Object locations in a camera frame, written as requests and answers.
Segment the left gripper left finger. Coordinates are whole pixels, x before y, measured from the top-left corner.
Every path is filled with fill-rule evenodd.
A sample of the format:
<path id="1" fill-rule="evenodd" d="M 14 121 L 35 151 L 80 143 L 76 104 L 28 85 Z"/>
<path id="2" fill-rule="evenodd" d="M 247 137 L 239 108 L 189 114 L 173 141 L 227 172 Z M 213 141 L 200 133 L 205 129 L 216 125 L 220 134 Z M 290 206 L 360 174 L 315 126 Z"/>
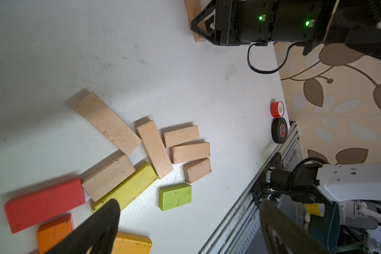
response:
<path id="1" fill-rule="evenodd" d="M 104 204 L 49 254 L 110 254 L 118 231 L 120 206 L 115 199 Z"/>

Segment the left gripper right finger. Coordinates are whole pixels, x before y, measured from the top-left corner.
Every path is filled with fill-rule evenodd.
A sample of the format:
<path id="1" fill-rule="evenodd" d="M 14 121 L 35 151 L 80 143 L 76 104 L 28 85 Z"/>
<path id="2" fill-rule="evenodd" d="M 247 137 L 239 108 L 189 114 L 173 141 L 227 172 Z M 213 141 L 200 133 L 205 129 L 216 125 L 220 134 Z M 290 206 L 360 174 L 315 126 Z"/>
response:
<path id="1" fill-rule="evenodd" d="M 270 254 L 329 254 L 275 204 L 264 200 L 259 206 L 262 235 Z"/>

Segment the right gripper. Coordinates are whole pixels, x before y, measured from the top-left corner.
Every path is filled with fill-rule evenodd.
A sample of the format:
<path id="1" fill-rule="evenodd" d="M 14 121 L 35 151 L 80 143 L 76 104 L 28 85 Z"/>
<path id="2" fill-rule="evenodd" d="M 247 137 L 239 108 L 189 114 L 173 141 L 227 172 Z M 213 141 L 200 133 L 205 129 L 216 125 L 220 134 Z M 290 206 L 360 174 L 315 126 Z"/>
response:
<path id="1" fill-rule="evenodd" d="M 323 1 L 209 1 L 190 24 L 192 33 L 219 46 L 290 42 L 304 46 L 313 39 Z M 214 25 L 217 30 L 214 36 Z"/>

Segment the wood long block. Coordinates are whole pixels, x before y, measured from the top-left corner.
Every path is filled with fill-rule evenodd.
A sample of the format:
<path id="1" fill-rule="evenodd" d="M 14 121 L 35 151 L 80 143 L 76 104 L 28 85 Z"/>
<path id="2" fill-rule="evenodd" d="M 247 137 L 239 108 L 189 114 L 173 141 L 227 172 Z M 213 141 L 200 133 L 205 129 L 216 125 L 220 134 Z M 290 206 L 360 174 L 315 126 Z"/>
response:
<path id="1" fill-rule="evenodd" d="M 142 142 L 94 92 L 76 103 L 74 109 L 126 155 Z"/>
<path id="2" fill-rule="evenodd" d="M 189 24 L 191 24 L 194 18 L 197 17 L 202 11 L 200 0 L 184 0 L 184 4 L 186 7 Z M 196 43 L 206 41 L 203 37 L 196 34 L 195 32 L 193 32 L 193 37 Z"/>
<path id="3" fill-rule="evenodd" d="M 170 148 L 170 159 L 173 164 L 187 163 L 194 160 L 209 158 L 211 149 L 209 142 L 180 145 Z"/>

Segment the wood long block vertical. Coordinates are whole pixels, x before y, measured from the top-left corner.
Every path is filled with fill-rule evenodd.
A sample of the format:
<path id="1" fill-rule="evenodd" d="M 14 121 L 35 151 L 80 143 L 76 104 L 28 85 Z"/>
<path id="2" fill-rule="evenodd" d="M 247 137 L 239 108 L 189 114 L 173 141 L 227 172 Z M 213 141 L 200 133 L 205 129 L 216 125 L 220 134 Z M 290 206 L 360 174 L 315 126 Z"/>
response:
<path id="1" fill-rule="evenodd" d="M 173 171 L 173 166 L 154 120 L 135 129 L 142 139 L 145 152 L 158 178 L 163 179 Z"/>

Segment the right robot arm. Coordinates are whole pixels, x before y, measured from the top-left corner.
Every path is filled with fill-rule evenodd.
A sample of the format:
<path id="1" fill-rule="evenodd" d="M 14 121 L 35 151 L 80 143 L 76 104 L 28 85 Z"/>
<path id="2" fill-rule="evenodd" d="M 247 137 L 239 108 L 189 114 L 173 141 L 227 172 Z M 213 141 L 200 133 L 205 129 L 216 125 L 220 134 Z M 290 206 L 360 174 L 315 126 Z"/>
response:
<path id="1" fill-rule="evenodd" d="M 381 1 L 211 1 L 190 16 L 216 46 L 247 46 L 278 74 L 306 162 L 271 173 L 302 203 L 338 202 L 342 220 L 377 219 L 381 201 Z"/>

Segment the amber yellow block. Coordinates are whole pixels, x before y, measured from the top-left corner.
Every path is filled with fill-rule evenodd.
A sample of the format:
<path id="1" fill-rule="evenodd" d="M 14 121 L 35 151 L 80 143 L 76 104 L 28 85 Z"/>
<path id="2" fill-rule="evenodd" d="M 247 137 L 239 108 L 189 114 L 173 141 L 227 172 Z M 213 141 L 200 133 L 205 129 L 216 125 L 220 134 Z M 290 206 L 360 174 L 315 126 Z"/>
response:
<path id="1" fill-rule="evenodd" d="M 118 232 L 111 254 L 149 254 L 152 247 L 150 238 Z"/>

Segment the wood block beside red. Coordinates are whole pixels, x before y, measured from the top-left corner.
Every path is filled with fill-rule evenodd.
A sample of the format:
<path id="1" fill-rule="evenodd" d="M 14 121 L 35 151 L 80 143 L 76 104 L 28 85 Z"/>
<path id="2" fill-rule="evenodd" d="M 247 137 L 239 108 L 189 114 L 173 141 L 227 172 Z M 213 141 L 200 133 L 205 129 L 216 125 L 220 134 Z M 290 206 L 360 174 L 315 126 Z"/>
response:
<path id="1" fill-rule="evenodd" d="M 97 202 L 134 172 L 128 156 L 122 154 L 85 178 L 82 187 L 90 198 Z"/>

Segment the yellow-green long block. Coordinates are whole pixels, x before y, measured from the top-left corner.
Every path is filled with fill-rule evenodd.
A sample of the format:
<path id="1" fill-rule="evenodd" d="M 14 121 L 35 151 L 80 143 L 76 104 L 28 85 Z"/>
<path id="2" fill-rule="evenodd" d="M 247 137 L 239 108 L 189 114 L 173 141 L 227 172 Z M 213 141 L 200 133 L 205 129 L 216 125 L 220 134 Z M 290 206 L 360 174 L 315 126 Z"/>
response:
<path id="1" fill-rule="evenodd" d="M 131 176 L 108 192 L 102 199 L 93 203 L 91 205 L 91 212 L 97 212 L 112 199 L 118 202 L 120 210 L 122 211 L 157 179 L 158 176 L 151 164 L 143 164 Z"/>

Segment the light green small block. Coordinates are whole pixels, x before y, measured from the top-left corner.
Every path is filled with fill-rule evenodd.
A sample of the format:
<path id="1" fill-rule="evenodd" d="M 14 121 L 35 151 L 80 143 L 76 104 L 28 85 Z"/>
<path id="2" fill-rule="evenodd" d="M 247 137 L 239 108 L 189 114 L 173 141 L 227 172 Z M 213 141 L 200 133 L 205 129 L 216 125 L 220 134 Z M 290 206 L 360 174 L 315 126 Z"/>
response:
<path id="1" fill-rule="evenodd" d="M 192 202 L 192 186 L 187 183 L 165 186 L 159 190 L 159 208 L 167 211 Z"/>

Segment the red tape roll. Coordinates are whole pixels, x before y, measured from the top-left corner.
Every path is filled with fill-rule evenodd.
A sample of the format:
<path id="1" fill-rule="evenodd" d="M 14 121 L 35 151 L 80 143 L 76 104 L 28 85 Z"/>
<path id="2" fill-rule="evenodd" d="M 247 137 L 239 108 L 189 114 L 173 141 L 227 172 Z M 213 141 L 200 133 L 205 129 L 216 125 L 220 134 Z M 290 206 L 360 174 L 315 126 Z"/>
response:
<path id="1" fill-rule="evenodd" d="M 285 113 L 285 106 L 282 101 L 271 103 L 271 115 L 274 118 L 283 117 Z"/>

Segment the black tape roll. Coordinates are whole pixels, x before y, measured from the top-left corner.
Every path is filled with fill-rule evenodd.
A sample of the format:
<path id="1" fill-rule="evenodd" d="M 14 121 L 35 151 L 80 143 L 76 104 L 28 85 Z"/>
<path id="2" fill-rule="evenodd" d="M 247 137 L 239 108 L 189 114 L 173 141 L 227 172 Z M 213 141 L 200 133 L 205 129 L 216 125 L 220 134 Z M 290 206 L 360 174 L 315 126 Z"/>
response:
<path id="1" fill-rule="evenodd" d="M 277 144 L 284 144 L 288 137 L 287 122 L 283 117 L 274 118 L 271 126 L 272 139 Z"/>

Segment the wood small block lowest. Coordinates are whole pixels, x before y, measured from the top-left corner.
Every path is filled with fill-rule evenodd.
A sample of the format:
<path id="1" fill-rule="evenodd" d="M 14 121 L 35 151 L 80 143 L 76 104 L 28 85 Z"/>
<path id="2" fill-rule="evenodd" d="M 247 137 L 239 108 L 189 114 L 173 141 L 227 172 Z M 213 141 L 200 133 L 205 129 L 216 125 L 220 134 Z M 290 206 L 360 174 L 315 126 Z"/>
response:
<path id="1" fill-rule="evenodd" d="M 212 172 L 209 158 L 200 159 L 183 167 L 185 182 L 192 184 Z"/>

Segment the wood small block upper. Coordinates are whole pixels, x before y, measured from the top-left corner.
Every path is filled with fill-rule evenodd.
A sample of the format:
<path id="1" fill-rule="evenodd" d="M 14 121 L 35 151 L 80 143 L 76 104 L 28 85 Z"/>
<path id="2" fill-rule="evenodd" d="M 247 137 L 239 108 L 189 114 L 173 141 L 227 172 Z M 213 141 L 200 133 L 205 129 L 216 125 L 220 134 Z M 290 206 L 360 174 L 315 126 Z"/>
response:
<path id="1" fill-rule="evenodd" d="M 166 148 L 174 147 L 200 138 L 198 126 L 190 126 L 162 133 Z"/>

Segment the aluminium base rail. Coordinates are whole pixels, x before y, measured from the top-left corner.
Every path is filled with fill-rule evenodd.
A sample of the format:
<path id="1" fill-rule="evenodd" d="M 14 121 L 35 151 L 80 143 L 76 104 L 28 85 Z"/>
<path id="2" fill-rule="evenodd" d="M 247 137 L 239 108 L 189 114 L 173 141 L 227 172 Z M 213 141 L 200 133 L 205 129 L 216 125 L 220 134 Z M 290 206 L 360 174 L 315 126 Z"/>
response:
<path id="1" fill-rule="evenodd" d="M 251 192 L 253 185 L 270 168 L 271 160 L 280 153 L 285 169 L 288 163 L 295 164 L 302 159 L 298 127 L 291 122 L 289 136 L 284 144 L 278 145 L 246 190 L 238 198 L 217 229 L 199 251 L 200 254 L 245 254 L 260 229 L 259 209 Z"/>

